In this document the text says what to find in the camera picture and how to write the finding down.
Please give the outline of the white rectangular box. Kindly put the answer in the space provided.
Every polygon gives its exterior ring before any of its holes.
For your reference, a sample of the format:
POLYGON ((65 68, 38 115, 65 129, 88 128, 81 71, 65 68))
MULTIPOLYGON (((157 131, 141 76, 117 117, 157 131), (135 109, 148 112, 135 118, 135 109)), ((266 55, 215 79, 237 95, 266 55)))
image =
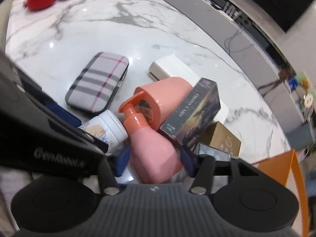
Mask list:
POLYGON ((164 56, 152 62, 149 67, 149 74, 155 80, 180 77, 193 87, 200 80, 200 77, 174 54, 164 56))

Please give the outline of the pink pump bottle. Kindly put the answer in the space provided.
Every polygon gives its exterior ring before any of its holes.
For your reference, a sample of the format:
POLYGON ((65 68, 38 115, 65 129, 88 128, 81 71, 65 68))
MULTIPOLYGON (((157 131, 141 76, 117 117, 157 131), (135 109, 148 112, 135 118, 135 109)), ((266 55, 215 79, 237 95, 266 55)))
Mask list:
POLYGON ((124 128, 130 139, 130 164, 142 183, 163 183, 175 175, 182 164, 172 143, 153 130, 136 106, 141 91, 126 100, 118 112, 125 115, 124 128))

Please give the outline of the white round clock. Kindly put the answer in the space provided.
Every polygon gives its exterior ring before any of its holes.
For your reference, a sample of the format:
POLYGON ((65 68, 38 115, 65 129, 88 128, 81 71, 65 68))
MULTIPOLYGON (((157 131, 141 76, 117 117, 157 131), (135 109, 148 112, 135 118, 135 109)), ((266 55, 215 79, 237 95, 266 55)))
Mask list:
POLYGON ((313 105, 313 95, 312 94, 306 94, 303 98, 303 107, 305 109, 309 109, 313 105))

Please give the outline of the grey trash bin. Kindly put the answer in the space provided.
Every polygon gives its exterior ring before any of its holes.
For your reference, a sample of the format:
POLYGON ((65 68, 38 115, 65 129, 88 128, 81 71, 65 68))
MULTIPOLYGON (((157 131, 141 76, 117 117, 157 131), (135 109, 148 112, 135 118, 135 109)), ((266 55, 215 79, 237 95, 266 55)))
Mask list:
POLYGON ((292 149, 302 150, 315 143, 315 128, 311 122, 306 122, 286 134, 286 137, 292 149))

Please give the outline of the white printed jar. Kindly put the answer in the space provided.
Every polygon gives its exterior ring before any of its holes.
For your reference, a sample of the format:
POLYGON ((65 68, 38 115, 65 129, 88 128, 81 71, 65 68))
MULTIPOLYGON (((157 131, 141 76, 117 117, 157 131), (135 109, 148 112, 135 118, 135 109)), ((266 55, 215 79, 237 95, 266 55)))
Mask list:
POLYGON ((127 138, 128 134, 120 120, 110 111, 105 110, 93 117, 78 129, 86 131, 108 145, 108 152, 114 152, 127 138))

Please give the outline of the gold cardboard box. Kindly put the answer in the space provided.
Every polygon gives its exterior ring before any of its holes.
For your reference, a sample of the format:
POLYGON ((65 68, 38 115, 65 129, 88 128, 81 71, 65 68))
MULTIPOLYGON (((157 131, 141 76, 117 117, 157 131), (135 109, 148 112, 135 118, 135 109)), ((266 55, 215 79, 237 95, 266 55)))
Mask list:
POLYGON ((199 142, 236 157, 239 156, 241 149, 241 141, 219 121, 207 128, 199 142))

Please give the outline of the dark postcard box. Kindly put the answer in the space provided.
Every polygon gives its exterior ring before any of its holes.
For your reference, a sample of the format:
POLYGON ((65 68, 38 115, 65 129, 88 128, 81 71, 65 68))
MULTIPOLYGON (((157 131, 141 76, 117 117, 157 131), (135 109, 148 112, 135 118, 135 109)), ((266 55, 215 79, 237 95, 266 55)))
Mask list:
POLYGON ((217 83, 201 78, 161 125, 160 132, 192 149, 220 109, 217 83))

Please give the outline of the plaid zip case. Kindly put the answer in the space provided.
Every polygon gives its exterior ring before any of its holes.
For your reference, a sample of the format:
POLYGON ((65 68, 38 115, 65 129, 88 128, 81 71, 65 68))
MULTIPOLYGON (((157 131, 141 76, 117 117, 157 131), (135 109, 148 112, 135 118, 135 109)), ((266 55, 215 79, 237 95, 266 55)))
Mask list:
POLYGON ((128 66, 125 56, 97 53, 69 88, 66 104, 91 115, 107 110, 122 85, 128 66))

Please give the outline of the pink toothbrush cup holder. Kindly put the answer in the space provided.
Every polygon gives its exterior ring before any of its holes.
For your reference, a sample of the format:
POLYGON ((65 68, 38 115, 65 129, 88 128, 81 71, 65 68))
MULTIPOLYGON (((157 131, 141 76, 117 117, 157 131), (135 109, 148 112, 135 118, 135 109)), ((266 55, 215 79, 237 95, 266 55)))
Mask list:
POLYGON ((171 77, 137 87, 131 101, 157 131, 191 90, 183 78, 171 77))

